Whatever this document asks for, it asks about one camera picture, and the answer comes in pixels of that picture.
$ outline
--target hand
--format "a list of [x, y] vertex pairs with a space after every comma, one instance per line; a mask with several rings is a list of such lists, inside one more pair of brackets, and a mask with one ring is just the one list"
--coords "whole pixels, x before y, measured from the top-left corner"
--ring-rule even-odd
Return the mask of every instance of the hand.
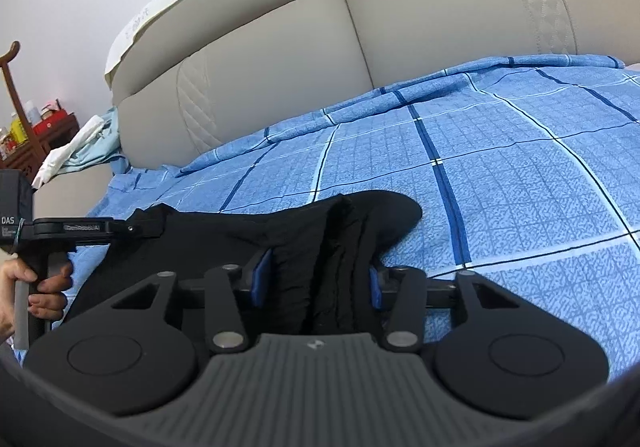
[[[31, 315], [51, 321], [62, 319], [62, 311], [66, 306], [62, 291], [71, 288], [72, 272], [73, 265], [68, 262], [60, 269], [60, 273], [40, 282], [37, 287], [40, 293], [29, 296]], [[9, 259], [0, 265], [0, 341], [14, 334], [15, 282], [33, 283], [36, 279], [34, 271], [20, 258]]]

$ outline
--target label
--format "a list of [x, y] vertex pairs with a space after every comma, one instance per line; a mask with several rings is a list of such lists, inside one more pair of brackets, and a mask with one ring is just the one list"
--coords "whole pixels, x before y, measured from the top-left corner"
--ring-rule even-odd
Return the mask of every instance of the label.
[[62, 228], [68, 232], [77, 232], [77, 231], [100, 231], [100, 225], [62, 225]]

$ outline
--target leather headboard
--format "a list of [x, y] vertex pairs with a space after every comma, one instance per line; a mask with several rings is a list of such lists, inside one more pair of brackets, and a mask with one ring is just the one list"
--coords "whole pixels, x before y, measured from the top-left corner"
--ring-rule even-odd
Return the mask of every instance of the leather headboard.
[[181, 0], [113, 78], [134, 166], [491, 55], [640, 62], [640, 0]]

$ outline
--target metal pin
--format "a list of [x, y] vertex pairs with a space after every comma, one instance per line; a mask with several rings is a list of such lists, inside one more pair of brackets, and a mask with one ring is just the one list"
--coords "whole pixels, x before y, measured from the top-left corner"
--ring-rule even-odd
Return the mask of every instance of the metal pin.
[[391, 332], [386, 336], [386, 342], [396, 348], [408, 348], [418, 342], [418, 337], [411, 332]]
[[244, 342], [244, 337], [236, 332], [220, 332], [213, 337], [213, 344], [218, 348], [229, 349], [237, 348]]

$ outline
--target logo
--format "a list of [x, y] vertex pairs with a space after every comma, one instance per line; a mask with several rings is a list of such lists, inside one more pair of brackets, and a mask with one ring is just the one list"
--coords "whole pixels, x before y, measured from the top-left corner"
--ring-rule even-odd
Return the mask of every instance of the logo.
[[62, 225], [67, 232], [75, 231], [100, 231], [100, 225]]
[[326, 346], [325, 342], [321, 341], [320, 339], [315, 339], [313, 341], [309, 341], [308, 343], [306, 343], [306, 346], [308, 348], [311, 348], [314, 351], [318, 351], [321, 348], [324, 348]]

